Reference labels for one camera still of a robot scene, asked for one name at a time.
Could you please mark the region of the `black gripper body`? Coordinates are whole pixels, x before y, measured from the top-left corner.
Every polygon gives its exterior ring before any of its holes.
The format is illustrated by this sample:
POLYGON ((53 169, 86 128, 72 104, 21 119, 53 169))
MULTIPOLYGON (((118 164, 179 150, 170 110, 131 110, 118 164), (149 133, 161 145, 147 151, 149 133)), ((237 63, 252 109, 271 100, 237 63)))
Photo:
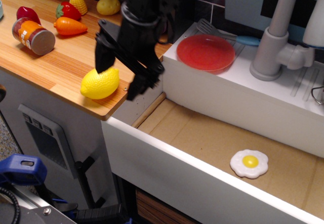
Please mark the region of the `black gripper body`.
POLYGON ((147 77, 151 87, 155 87, 164 72, 164 67, 155 53, 155 46, 164 25, 161 17, 149 21, 125 15, 121 26, 105 19, 100 19, 98 25, 96 38, 109 42, 114 47, 115 59, 120 60, 134 75, 147 77))

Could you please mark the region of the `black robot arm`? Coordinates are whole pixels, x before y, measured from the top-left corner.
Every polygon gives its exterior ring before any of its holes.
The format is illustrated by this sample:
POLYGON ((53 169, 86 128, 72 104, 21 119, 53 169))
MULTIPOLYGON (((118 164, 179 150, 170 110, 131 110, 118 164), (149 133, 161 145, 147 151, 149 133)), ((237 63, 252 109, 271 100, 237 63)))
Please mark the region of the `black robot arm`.
POLYGON ((127 99, 154 88, 164 67, 155 53, 155 46, 167 24, 175 27, 172 11, 181 0, 127 0, 121 6, 122 22, 113 31, 108 21, 101 19, 96 34, 95 68, 101 73, 120 60, 134 73, 127 99))

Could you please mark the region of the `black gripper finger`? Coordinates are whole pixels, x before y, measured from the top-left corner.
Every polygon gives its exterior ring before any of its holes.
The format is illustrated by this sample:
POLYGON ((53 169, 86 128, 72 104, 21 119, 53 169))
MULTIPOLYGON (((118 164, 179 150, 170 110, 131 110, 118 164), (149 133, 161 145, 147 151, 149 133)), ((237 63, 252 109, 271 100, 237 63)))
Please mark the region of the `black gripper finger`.
POLYGON ((144 94, 152 84, 147 77, 143 75, 135 75, 133 81, 129 85, 127 100, 133 101, 137 95, 144 94))
POLYGON ((102 73, 112 67, 115 62, 114 47, 100 38, 96 38, 95 48, 95 69, 97 73, 102 73))

